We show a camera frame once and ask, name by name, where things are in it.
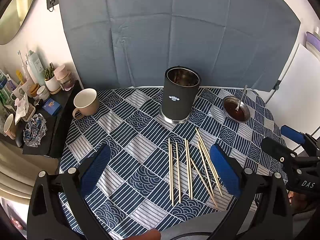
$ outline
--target silver screw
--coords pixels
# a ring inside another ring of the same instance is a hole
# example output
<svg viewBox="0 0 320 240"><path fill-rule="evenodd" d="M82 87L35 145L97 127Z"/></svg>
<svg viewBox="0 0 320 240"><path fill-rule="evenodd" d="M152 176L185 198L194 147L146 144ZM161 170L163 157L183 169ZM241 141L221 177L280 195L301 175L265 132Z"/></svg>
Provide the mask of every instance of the silver screw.
<svg viewBox="0 0 320 240"><path fill-rule="evenodd" d="M76 172L76 170L77 169L75 167L71 167L71 168L68 169L68 173L69 174L74 174Z"/></svg>
<svg viewBox="0 0 320 240"><path fill-rule="evenodd" d="M40 177L40 178L42 178L42 177L44 177L44 176L45 176L45 171L39 172L39 177Z"/></svg>
<svg viewBox="0 0 320 240"><path fill-rule="evenodd" d="M250 169L250 168L245 168L244 169L244 172L246 173L246 174L252 174L252 170Z"/></svg>
<svg viewBox="0 0 320 240"><path fill-rule="evenodd" d="M280 174L279 172L275 172L275 177L276 177L277 179L280 179L280 178L281 178L281 174Z"/></svg>

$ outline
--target spoon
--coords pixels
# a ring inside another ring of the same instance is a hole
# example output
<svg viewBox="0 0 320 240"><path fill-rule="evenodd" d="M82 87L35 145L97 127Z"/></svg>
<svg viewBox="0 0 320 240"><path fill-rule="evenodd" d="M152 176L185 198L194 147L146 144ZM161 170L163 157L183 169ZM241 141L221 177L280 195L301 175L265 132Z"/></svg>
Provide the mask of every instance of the spoon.
<svg viewBox="0 0 320 240"><path fill-rule="evenodd" d="M243 89L243 91L242 91L242 96L241 96L241 99L240 99L240 101L239 101L239 103L238 103L238 105L237 105L237 108L236 108L236 111L238 111L239 110L239 106L240 106L240 104L241 104L241 101L242 101L242 98L243 98L243 96L244 96L244 93L246 92L246 90L247 90L247 85L245 85L245 87L244 87L244 89Z"/></svg>

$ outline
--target blue and white checkered tablecloth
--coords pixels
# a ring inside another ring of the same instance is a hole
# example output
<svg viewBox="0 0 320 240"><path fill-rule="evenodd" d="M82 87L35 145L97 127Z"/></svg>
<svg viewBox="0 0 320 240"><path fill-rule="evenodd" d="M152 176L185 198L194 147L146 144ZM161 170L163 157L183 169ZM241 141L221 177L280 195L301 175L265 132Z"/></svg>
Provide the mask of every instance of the blue and white checkered tablecloth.
<svg viewBox="0 0 320 240"><path fill-rule="evenodd" d="M200 128L208 149L213 143L219 143L242 166L265 175L279 171L284 180L287 179L281 164L260 148L264 137L284 145L285 142L271 112L256 92L246 92L244 102L249 107L251 119L246 124L239 124L224 116L222 99L228 95L241 97L241 90L200 88L189 121L180 125L169 124L159 115L162 92L161 88L99 91L98 112L73 120L69 129L60 172L78 166L102 143L112 149L111 161L86 201L114 239L142 234L151 228L161 231L196 216L229 208L234 197L224 187L224 195L220 196L211 173L218 207L195 170L192 170L194 199L188 197L184 138L189 140L191 157L206 180L196 147L195 127ZM174 152L175 142L178 143L183 191L179 204L175 159L174 207L169 200L168 137L173 142ZM65 195L61 193L60 198L71 227L81 232Z"/></svg>

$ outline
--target white plant pot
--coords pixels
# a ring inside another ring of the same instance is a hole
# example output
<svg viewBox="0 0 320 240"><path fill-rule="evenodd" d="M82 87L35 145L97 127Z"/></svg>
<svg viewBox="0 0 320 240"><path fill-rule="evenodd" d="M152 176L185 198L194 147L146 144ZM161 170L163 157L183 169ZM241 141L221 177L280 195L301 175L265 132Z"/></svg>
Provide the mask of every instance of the white plant pot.
<svg viewBox="0 0 320 240"><path fill-rule="evenodd" d="M45 81L45 85L47 86L50 92L55 92L60 88L60 83L55 76L53 76L52 79Z"/></svg>

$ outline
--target bowl of brown sauce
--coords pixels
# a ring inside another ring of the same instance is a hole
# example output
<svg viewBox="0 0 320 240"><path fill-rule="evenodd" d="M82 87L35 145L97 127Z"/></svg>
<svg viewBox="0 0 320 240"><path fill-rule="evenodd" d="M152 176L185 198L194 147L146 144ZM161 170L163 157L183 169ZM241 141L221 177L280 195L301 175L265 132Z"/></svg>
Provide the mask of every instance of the bowl of brown sauce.
<svg viewBox="0 0 320 240"><path fill-rule="evenodd" d="M223 112L226 117L236 122L248 122L250 120L250 111L244 102L241 102L239 110L236 111L240 99L227 96L223 99Z"/></svg>

